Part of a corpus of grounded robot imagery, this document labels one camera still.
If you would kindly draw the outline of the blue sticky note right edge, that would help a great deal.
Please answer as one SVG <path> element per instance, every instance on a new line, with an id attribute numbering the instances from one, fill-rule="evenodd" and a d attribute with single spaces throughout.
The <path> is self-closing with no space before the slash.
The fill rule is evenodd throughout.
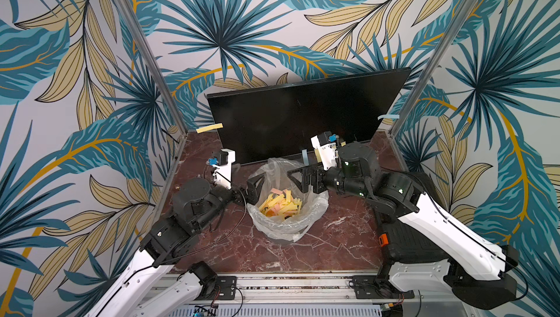
<path id="1" fill-rule="evenodd" d="M 399 118 L 400 118 L 400 114 L 383 114 L 378 116 L 378 120 L 383 120 L 383 119 L 396 120 Z"/>

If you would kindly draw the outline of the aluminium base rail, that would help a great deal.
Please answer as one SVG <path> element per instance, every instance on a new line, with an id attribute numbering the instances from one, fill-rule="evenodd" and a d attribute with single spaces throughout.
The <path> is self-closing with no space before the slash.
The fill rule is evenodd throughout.
<path id="1" fill-rule="evenodd" d="M 359 292 L 353 272 L 226 273 L 204 296 L 192 273 L 141 275 L 107 293 L 89 316 L 482 316 L 449 293 L 394 298 Z"/>

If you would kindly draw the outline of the blue sticky note bottom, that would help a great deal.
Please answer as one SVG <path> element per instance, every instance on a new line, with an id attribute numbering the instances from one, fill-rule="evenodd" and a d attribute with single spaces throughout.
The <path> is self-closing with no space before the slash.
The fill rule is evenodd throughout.
<path id="1" fill-rule="evenodd" d="M 302 160 L 303 160 L 303 164 L 305 166 L 309 165 L 309 156 L 308 156 L 308 151 L 306 149 L 303 149 L 301 151 L 301 155 L 302 155 Z"/>

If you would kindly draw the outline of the pile of discarded sticky notes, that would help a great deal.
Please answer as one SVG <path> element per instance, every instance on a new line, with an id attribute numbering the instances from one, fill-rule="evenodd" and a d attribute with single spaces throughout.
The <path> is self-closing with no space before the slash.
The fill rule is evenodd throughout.
<path id="1" fill-rule="evenodd" d="M 272 188 L 264 203 L 259 206 L 262 215 L 272 218 L 279 216 L 281 219 L 288 219 L 298 215 L 303 207 L 303 200 L 294 196 L 289 189 Z"/>

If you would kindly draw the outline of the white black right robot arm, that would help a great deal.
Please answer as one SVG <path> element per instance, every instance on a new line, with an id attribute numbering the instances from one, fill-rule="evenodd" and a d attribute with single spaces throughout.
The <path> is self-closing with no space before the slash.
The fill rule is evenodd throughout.
<path id="1" fill-rule="evenodd" d="M 400 222 L 434 243 L 442 253 L 391 259 L 376 276 L 382 294 L 413 290 L 451 292 L 462 302 L 491 310 L 515 302 L 517 280 L 510 271 L 519 252 L 494 244 L 449 214 L 418 176 L 380 167 L 374 149 L 361 143 L 320 147 L 321 161 L 292 169 L 287 177 L 303 193 L 333 190 L 362 198 L 391 222 Z"/>

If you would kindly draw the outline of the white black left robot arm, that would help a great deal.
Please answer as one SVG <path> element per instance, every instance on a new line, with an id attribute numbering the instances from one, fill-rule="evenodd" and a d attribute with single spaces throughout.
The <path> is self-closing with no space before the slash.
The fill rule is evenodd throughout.
<path id="1" fill-rule="evenodd" d="M 217 286 L 217 274 L 205 262 L 197 262 L 175 284 L 145 299 L 231 203 L 255 204 L 264 181 L 261 173 L 248 179 L 245 187 L 224 187 L 205 178 L 185 182 L 173 196 L 170 210 L 154 223 L 124 272 L 86 316 L 168 316 L 180 305 L 209 296 Z"/>

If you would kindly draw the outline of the black computer monitor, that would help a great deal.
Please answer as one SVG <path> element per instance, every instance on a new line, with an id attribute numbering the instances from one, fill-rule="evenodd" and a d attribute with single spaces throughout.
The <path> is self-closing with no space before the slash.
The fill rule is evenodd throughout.
<path id="1" fill-rule="evenodd" d="M 208 95 L 220 141 L 240 164 L 311 150 L 331 132 L 368 142 L 411 74 L 409 67 Z"/>

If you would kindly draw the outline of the yellow sticky note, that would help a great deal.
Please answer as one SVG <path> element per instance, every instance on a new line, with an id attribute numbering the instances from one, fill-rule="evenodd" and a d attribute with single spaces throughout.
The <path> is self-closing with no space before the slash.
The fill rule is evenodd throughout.
<path id="1" fill-rule="evenodd" d="M 315 153 L 317 162 L 322 162 L 322 158 L 321 158 L 321 156 L 320 156 L 319 150 L 318 150 L 318 149 L 315 149 L 315 150 L 314 150 L 314 153 Z"/>
<path id="2" fill-rule="evenodd" d="M 218 123 L 218 124 L 211 124 L 205 127 L 199 127 L 196 132 L 198 134 L 201 133 L 206 133 L 206 132 L 210 132 L 210 131 L 214 131 L 214 130 L 219 130 L 223 128 L 223 124 L 222 123 Z"/>

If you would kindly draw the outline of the orange case latch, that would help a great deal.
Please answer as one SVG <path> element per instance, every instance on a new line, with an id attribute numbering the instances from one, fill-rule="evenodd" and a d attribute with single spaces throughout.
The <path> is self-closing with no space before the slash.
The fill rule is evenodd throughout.
<path id="1" fill-rule="evenodd" d="M 386 233 L 379 235 L 379 245 L 382 248 L 389 245 L 389 239 Z"/>

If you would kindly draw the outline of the aluminium frame post right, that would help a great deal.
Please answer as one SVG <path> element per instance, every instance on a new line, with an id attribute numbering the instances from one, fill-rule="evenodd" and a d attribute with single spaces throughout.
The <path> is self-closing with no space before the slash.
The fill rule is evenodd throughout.
<path id="1" fill-rule="evenodd" d="M 443 33 L 442 39 L 435 47 L 433 55 L 430 61 L 427 63 L 427 67 L 425 67 L 425 69 L 422 71 L 419 80 L 417 81 L 415 87 L 411 90 L 407 101 L 403 105 L 400 112 L 400 118 L 395 122 L 391 130 L 389 130 L 389 132 L 387 133 L 391 140 L 394 140 L 403 129 L 405 120 L 414 109 L 414 105 L 419 100 L 440 60 L 452 44 L 453 40 L 456 38 L 457 34 L 462 28 L 462 25 L 468 20 L 469 15 L 476 6 L 477 2 L 478 0 L 464 0 L 459 4 L 456 16 L 453 16 L 450 20 L 446 32 Z"/>

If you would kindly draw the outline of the aluminium frame post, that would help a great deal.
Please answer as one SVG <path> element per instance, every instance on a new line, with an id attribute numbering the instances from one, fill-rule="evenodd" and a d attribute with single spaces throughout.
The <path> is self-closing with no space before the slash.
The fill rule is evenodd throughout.
<path id="1" fill-rule="evenodd" d="M 180 131 L 180 135 L 183 138 L 186 138 L 188 134 L 188 129 L 187 127 L 185 127 L 185 124 L 182 120 L 182 115 L 178 111 L 173 101 L 169 87 L 166 83 L 163 73 L 161 72 L 157 64 L 156 58 L 154 57 L 153 52 L 151 51 L 147 38 L 144 35 L 141 25 L 137 19 L 137 15 L 134 13 L 132 5 L 128 3 L 128 0 L 113 0 L 113 1 L 115 2 L 115 5 L 117 6 L 117 9 L 119 10 L 121 16 L 123 17 L 123 20 L 131 33 L 132 39 L 136 41 L 136 44 L 139 49 L 139 53 L 141 54 L 144 63 L 148 67 L 151 75 L 153 76 L 156 86 L 160 90 L 163 101 L 168 105 L 171 116 L 173 120 L 175 120 L 176 125 L 178 126 L 178 129 Z"/>
<path id="2" fill-rule="evenodd" d="M 453 40 L 456 38 L 457 34 L 462 28 L 462 25 L 468 20 L 469 15 L 476 6 L 477 2 L 478 0 L 464 0 L 459 4 L 456 16 L 453 16 L 450 20 L 446 32 L 443 33 L 442 39 L 435 47 L 433 55 L 430 61 L 427 63 L 427 67 L 425 67 L 425 69 L 422 71 L 419 80 L 417 81 L 415 87 L 411 90 L 407 101 L 403 105 L 400 112 L 400 118 L 395 122 L 391 130 L 389 130 L 389 132 L 387 133 L 391 140 L 394 140 L 403 129 L 405 120 L 414 109 L 414 105 L 419 100 L 440 60 L 452 44 Z"/>

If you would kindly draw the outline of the aluminium frame post left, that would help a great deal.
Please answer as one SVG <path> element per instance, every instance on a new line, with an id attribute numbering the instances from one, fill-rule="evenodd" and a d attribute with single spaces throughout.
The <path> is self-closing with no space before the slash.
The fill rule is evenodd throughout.
<path id="1" fill-rule="evenodd" d="M 175 120 L 176 125 L 178 126 L 178 129 L 180 131 L 180 135 L 183 138 L 186 138 L 188 134 L 188 129 L 187 127 L 185 127 L 185 124 L 182 120 L 182 115 L 178 111 L 173 101 L 169 87 L 166 83 L 163 73 L 161 72 L 157 64 L 156 58 L 154 57 L 153 52 L 151 51 L 147 38 L 144 35 L 141 25 L 137 19 L 137 15 L 134 13 L 132 5 L 128 3 L 128 0 L 113 0 L 113 1 L 115 2 L 115 5 L 117 6 L 117 9 L 119 10 L 121 16 L 123 17 L 123 20 L 131 33 L 132 39 L 136 41 L 136 44 L 139 49 L 139 53 L 141 54 L 144 63 L 148 67 L 151 75 L 153 76 L 156 86 L 160 90 L 163 101 L 168 105 L 171 116 L 173 120 Z"/>

